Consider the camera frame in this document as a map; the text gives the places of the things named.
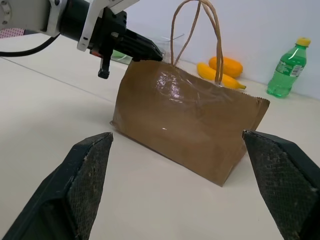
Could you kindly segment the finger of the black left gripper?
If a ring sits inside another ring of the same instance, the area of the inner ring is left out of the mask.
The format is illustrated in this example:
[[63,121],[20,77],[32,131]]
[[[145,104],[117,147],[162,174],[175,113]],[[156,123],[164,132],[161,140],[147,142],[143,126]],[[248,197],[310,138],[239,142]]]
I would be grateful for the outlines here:
[[98,77],[102,79],[108,79],[110,75],[110,60],[111,55],[105,54],[100,59],[100,68],[98,71]]
[[132,57],[134,61],[152,60],[161,62],[163,60],[163,53],[152,40],[129,29],[120,37],[119,51]]

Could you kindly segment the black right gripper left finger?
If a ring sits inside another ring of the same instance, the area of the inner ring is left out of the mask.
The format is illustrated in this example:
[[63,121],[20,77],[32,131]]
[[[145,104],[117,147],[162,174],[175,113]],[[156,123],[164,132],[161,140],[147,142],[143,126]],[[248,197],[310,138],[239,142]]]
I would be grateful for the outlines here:
[[38,186],[2,240],[89,240],[101,202],[113,134],[76,143]]

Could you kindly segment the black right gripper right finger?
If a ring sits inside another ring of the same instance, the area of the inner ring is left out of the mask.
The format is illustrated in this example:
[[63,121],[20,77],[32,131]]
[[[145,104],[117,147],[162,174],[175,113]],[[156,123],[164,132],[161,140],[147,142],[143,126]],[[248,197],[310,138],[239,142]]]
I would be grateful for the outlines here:
[[255,179],[284,240],[320,240],[320,167],[294,142],[245,130]]

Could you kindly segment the brown paper bag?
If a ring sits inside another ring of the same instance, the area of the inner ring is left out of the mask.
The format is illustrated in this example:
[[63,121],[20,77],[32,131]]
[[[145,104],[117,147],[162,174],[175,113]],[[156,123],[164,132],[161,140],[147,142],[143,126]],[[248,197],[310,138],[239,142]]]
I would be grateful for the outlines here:
[[270,102],[221,86],[223,53],[217,12],[198,2],[213,26],[217,73],[209,82],[170,62],[132,61],[121,80],[112,125],[123,135],[223,186],[246,154],[244,130],[254,131]]

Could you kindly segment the yellow banana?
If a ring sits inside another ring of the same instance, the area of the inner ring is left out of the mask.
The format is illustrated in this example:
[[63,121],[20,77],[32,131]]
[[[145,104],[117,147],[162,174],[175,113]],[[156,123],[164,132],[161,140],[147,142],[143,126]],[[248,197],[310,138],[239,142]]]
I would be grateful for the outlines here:
[[[196,65],[197,68],[197,73],[198,75],[209,81],[214,81],[216,77],[216,70],[213,68],[209,67],[206,63],[200,62]],[[241,83],[239,83],[236,79],[223,74],[222,75],[222,85],[224,87],[230,88],[230,89],[240,89],[240,90],[245,90],[247,87]]]

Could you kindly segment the orange mango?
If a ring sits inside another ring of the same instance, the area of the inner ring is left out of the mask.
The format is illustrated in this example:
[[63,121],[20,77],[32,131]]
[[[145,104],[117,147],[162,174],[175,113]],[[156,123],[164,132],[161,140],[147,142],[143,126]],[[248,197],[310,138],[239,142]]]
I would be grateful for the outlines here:
[[[209,66],[216,70],[217,69],[217,57],[214,56],[212,57],[209,62],[208,62]],[[243,66],[240,62],[228,58],[228,57],[224,57],[223,58],[223,73],[229,77],[232,78],[238,78],[241,76],[243,72]]]

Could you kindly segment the pink patterned cloth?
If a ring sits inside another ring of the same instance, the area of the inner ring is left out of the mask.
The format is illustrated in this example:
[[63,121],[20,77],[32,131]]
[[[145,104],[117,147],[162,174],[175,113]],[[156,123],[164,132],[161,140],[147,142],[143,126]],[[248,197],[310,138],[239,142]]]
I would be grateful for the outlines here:
[[13,38],[23,36],[25,30],[23,28],[7,28],[0,30],[0,39]]

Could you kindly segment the green plastic soda bottle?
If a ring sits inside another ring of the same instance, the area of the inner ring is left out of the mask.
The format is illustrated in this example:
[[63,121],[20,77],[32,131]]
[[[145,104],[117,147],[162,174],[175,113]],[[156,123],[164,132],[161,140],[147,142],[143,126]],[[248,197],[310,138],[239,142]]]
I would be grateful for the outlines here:
[[266,92],[277,98],[286,98],[293,84],[307,64],[307,48],[311,40],[306,37],[297,39],[295,46],[279,60]]

